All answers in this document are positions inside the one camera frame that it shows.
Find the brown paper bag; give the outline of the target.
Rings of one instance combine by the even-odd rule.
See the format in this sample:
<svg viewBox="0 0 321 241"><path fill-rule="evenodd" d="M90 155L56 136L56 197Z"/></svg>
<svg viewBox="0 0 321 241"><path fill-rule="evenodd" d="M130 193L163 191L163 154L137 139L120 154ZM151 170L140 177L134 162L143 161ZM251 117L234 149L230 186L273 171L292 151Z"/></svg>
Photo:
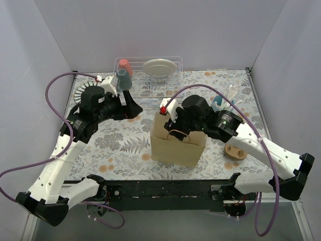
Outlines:
<svg viewBox="0 0 321 241"><path fill-rule="evenodd" d="M172 136L180 134L180 131L167 131L164 128L169 120L168 115L154 115L150 130L151 158L158 162L196 167L205 149L207 135L202 132L190 132L180 141Z"/></svg>

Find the brown cardboard cup carriers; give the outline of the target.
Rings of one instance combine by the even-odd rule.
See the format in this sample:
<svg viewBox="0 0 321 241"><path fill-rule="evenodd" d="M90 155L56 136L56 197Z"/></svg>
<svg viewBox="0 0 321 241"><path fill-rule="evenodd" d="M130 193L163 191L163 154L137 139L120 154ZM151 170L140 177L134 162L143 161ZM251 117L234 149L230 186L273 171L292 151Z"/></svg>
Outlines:
<svg viewBox="0 0 321 241"><path fill-rule="evenodd" d="M247 157L247 153L236 146L226 144L224 151L229 158L236 161L243 161Z"/></svg>

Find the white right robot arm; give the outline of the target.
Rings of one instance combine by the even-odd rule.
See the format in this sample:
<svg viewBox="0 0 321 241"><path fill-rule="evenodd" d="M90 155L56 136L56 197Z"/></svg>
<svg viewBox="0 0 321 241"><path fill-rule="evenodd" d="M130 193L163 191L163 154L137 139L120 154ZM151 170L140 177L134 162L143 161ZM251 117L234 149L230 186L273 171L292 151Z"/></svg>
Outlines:
<svg viewBox="0 0 321 241"><path fill-rule="evenodd" d="M278 192L281 197L291 201L300 198L314 163L312 155L295 154L266 138L258 138L241 117L228 110L214 111L198 95L187 97L182 104L164 98L160 113L170 116L164 128L180 141L190 132L202 132L212 139L243 150L269 168L276 168L275 173L234 173L229 182L213 190L213 194L225 200L236 200L254 192Z"/></svg>

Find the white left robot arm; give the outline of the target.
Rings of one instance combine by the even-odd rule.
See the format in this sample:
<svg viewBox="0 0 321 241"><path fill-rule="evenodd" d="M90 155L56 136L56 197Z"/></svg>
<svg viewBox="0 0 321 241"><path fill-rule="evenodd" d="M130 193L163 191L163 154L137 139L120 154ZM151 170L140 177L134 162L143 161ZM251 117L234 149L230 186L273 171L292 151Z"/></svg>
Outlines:
<svg viewBox="0 0 321 241"><path fill-rule="evenodd" d="M28 191L18 193L18 204L48 224L57 226L78 203L92 197L97 201L106 197L104 179L97 175L89 175L66 190L62 190L62 185L78 155L98 131L99 123L109 119L133 119L143 111L128 90L122 93L126 104L100 86L89 86L81 93L80 103L72 108L67 123L60 129L51 161Z"/></svg>

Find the dark green mug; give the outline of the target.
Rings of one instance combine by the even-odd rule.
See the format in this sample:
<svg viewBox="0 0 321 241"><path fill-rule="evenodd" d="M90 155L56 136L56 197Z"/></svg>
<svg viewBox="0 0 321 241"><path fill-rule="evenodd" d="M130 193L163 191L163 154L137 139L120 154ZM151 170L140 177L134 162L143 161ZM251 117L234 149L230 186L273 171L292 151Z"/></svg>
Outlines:
<svg viewBox="0 0 321 241"><path fill-rule="evenodd" d="M116 77L118 79L116 87L118 92L131 89L132 81L129 73L125 69L118 69Z"/></svg>

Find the blue cup holder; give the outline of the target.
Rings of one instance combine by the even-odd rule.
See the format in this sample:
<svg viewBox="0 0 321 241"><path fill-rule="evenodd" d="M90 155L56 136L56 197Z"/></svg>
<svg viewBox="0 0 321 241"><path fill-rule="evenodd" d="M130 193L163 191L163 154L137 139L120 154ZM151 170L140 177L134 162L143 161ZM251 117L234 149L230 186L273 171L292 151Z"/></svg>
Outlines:
<svg viewBox="0 0 321 241"><path fill-rule="evenodd" d="M233 106L230 105L222 96L217 95L214 97L211 103L211 108L213 111L228 110L232 111Z"/></svg>

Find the striped black white plate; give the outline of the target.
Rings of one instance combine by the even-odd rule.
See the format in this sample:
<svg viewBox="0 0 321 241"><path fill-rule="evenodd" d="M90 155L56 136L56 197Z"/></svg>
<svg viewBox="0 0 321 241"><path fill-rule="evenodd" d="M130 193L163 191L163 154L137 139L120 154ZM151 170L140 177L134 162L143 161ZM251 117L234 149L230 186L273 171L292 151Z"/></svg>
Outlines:
<svg viewBox="0 0 321 241"><path fill-rule="evenodd" d="M76 104L81 102L81 94L85 91L86 88L91 86L97 86L98 82L96 81L88 81L81 84L74 92L73 99Z"/></svg>

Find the pink cup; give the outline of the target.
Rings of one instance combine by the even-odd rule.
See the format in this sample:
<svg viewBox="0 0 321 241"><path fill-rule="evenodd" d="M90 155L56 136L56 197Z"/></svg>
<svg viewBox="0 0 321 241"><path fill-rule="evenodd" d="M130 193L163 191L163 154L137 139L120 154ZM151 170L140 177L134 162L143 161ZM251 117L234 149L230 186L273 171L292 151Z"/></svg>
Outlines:
<svg viewBox="0 0 321 241"><path fill-rule="evenodd" d="M133 70L129 61L125 58L122 58L118 62L118 69L125 69L128 72L129 76L133 76Z"/></svg>

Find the floral table mat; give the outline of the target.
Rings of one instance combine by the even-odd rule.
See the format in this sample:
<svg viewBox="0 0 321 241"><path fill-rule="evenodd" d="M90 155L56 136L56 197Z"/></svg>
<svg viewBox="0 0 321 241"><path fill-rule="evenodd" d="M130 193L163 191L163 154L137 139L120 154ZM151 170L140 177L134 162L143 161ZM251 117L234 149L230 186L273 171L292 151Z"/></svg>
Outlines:
<svg viewBox="0 0 321 241"><path fill-rule="evenodd" d="M226 94L230 84L237 87L235 100L242 100L236 104L239 111L250 119L262 136L269 137L247 70L183 71L183 81L184 86L200 83L202 87L185 91L179 99L197 94L212 102L217 92ZM243 161L228 158L224 144L213 139L207 139L194 168L154 161L149 132L156 111L157 108L143 108L134 119L101 123L78 155L67 179L79 180L89 174L110 180L228 179L236 172L254 174L268 170L251 156Z"/></svg>

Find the cream ceramic plate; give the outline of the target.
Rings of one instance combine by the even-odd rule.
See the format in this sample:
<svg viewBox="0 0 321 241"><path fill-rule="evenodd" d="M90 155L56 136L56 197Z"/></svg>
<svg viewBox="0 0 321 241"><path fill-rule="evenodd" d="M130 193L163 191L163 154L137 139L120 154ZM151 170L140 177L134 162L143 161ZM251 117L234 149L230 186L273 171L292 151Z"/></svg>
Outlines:
<svg viewBox="0 0 321 241"><path fill-rule="evenodd" d="M176 72L177 65L167 59L152 59L142 65L142 70L149 76L168 77Z"/></svg>

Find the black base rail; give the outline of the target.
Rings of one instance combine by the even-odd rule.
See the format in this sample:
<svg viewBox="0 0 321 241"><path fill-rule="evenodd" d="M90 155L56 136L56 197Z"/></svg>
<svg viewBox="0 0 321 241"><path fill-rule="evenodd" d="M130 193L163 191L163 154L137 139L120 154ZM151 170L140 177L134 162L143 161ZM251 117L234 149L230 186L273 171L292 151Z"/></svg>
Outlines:
<svg viewBox="0 0 321 241"><path fill-rule="evenodd" d="M108 201L119 211L209 210L223 212L224 201L254 200L255 193L241 194L229 180L105 180L92 175L100 185L89 201Z"/></svg>

